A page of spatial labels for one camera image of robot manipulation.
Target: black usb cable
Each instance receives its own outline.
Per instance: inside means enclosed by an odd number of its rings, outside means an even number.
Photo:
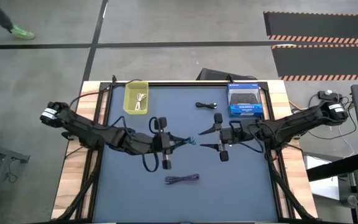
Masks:
[[[198,180],[199,178],[200,178],[199,174],[191,174],[185,177],[168,176],[165,178],[164,184],[170,185],[181,181]]]
[[[197,102],[196,103],[196,107],[197,108],[209,108],[209,109],[216,109],[218,105],[216,103],[210,103],[210,104],[207,104],[207,103],[200,103],[200,102]]]

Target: black floor stripe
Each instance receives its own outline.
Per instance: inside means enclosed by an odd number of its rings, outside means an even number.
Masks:
[[[94,34],[93,34],[93,38],[92,38],[92,45],[89,50],[88,59],[86,60],[86,65],[85,65],[84,75],[82,76],[82,81],[88,81],[90,79],[93,59],[94,59],[94,55],[96,53],[96,47],[98,45],[100,32],[101,32],[102,25],[103,25],[104,14],[107,10],[107,3],[108,3],[108,0],[103,0],[102,5],[100,7],[98,22],[96,23],[96,28],[94,30]]]
[[[8,49],[87,49],[91,44],[2,44],[0,50]]]
[[[278,76],[288,81],[358,80],[358,46],[272,47]]]
[[[334,42],[334,38],[330,42],[358,44],[356,42],[358,39],[358,15],[302,12],[264,12],[264,14],[267,35],[270,37],[274,35],[274,40],[294,40],[294,37],[323,37],[320,42],[329,42],[329,38],[323,41],[324,37],[338,37],[336,42]],[[318,38],[300,40],[318,41]]]
[[[295,41],[215,41],[215,42],[139,42],[139,43],[106,43],[98,44],[98,48],[159,48],[159,47],[252,47],[273,46],[279,44],[299,44]]]
[[[103,44],[9,44],[0,45],[6,49],[120,49],[120,48],[161,48],[161,47],[256,47],[280,44],[313,44],[296,41],[216,41],[216,42],[134,42],[134,43],[103,43]]]

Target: yellow plastic bin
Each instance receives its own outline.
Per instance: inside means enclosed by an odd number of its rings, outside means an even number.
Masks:
[[[147,114],[149,83],[133,81],[125,85],[124,111],[130,115]]]

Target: wooden plank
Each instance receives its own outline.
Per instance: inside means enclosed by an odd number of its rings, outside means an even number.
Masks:
[[[159,83],[181,83],[181,82],[198,82],[198,81],[149,81],[149,82],[159,82]],[[208,81],[210,83],[221,83],[223,81]],[[254,82],[254,81],[245,81],[239,80],[236,82]],[[270,92],[270,99],[272,101],[273,113],[275,119],[280,119],[285,116],[291,115],[291,109],[288,102],[287,91],[285,89],[284,81],[282,80],[260,80],[259,82],[267,82]],[[99,90],[99,84],[101,81],[90,81],[84,82],[81,95],[96,92]],[[264,103],[264,112],[265,117],[269,117],[269,113],[265,103],[264,92],[260,92],[261,99]],[[97,95],[86,96],[80,99],[78,103],[77,113],[87,117],[88,119],[93,119],[94,111],[96,107]],[[106,106],[106,97],[103,98],[102,110],[100,121],[104,117],[104,107]],[[299,146],[299,142],[292,140],[291,143],[294,146]],[[71,142],[68,146],[68,152],[75,150],[78,146],[78,143]],[[286,147],[283,151],[283,160],[287,172],[288,182],[290,184],[291,191],[295,194],[295,197],[300,201],[302,206],[314,217],[317,217],[316,207],[314,205],[313,196],[311,194],[310,185],[308,177],[306,174],[306,167],[303,162],[302,153],[294,148]],[[81,178],[83,173],[83,167],[85,164],[85,155],[86,151],[79,151],[78,155],[74,156],[71,159],[67,159],[63,166],[62,176],[60,179],[57,196],[55,199],[55,205],[53,207],[52,218],[57,218],[60,214],[64,212],[66,207],[74,199],[75,195],[79,191],[79,186],[81,184]],[[286,201],[282,190],[279,188],[279,197],[280,202],[283,208],[284,217],[288,217],[288,211],[286,206]],[[84,210],[88,210],[88,204],[90,199],[90,191],[88,191],[87,196],[85,197]]]
[[[99,90],[99,85],[100,82],[84,82],[81,95],[97,92]],[[104,94],[104,98],[103,98],[103,108],[105,108],[105,104],[106,104],[106,97],[105,97],[106,95],[107,93]],[[93,119],[97,99],[98,99],[97,94],[84,96],[80,98],[76,112],[79,115],[82,115],[88,119]],[[71,151],[74,151],[75,149],[78,149],[79,146],[80,145],[78,141],[70,141],[68,144],[68,149],[66,154],[70,153]],[[87,149],[80,149],[78,152],[70,155],[70,157],[68,157],[65,160],[62,169],[62,174],[60,177],[60,183],[55,198],[55,203],[53,205],[51,218],[59,217],[66,210],[67,206],[71,204],[75,196],[80,191],[81,180],[85,167],[86,152]],[[92,156],[90,171],[93,170],[96,155],[97,152],[94,152]],[[86,217],[88,214],[90,195],[91,195],[91,187],[89,188],[89,191],[87,191],[85,196],[82,217]]]

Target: concrete floor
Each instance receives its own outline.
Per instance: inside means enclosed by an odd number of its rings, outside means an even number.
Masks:
[[[12,40],[0,28],[0,44],[91,43],[101,0],[0,0],[12,20],[37,35]],[[213,40],[267,40],[262,11],[358,14],[358,0],[110,0],[99,43]],[[30,154],[26,165],[12,165],[19,176],[0,194],[0,223],[30,223],[50,217],[67,142],[60,131],[39,121],[49,101],[70,101],[80,90],[88,49],[0,50],[0,145]],[[277,79],[269,47],[98,49],[90,80],[194,80],[207,67],[259,79]],[[286,82],[288,97],[307,106],[318,90],[348,95],[358,81]],[[341,128],[352,129],[348,121]],[[318,127],[320,136],[337,128]],[[358,132],[346,136],[358,152]],[[343,139],[305,135],[305,151],[348,156]],[[350,211],[317,198],[319,216],[351,222]]]

